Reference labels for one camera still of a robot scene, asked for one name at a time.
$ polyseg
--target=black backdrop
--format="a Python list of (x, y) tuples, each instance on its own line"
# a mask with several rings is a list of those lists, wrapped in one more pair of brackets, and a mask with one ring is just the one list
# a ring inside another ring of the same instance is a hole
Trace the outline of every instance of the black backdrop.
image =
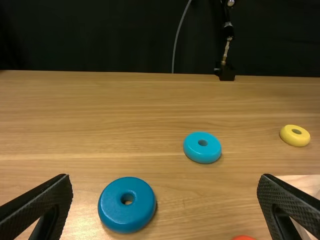
[[(0, 69), (169, 73), (188, 0), (0, 0)], [(239, 75), (320, 76), (319, 0), (236, 0)], [(175, 72), (212, 74), (220, 0), (193, 0)]]

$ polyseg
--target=table surface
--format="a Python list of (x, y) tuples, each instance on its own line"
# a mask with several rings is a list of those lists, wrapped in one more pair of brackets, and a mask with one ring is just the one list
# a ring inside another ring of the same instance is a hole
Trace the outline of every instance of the table surface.
[[(319, 78), (1, 71), (0, 205), (67, 173), (62, 240), (270, 240), (258, 180), (320, 172), (319, 93)], [(284, 143), (287, 124), (307, 129), (310, 144)], [(217, 162), (187, 159), (183, 140), (195, 131), (218, 137)], [(97, 213), (102, 190), (124, 176), (157, 198), (152, 221), (129, 235)]]

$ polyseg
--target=blue ring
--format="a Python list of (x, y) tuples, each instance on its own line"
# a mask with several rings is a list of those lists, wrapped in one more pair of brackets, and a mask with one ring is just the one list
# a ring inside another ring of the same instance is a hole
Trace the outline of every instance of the blue ring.
[(122, 234), (136, 232), (151, 220), (156, 209), (152, 188), (143, 180), (126, 176), (111, 182), (101, 193), (98, 214), (109, 229)]
[(197, 131), (188, 135), (183, 142), (185, 155), (200, 164), (217, 161), (222, 153), (219, 140), (207, 132)]

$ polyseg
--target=white cable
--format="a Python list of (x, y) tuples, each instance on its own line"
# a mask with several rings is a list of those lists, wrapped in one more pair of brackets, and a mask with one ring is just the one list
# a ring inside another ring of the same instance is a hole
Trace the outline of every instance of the white cable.
[(179, 36), (179, 33), (180, 33), (181, 25), (184, 22), (186, 13), (187, 13), (187, 11), (189, 9), (189, 6), (191, 4), (191, 1), (192, 0), (189, 0), (188, 3), (186, 4), (184, 12), (182, 14), (182, 17), (180, 19), (180, 23), (179, 23), (178, 29), (176, 30), (175, 40), (174, 40), (174, 45), (173, 45), (173, 54), (172, 54), (172, 66), (171, 66), (171, 73), (172, 74), (175, 72), (175, 57), (176, 57), (176, 48), (177, 48), (178, 36)]

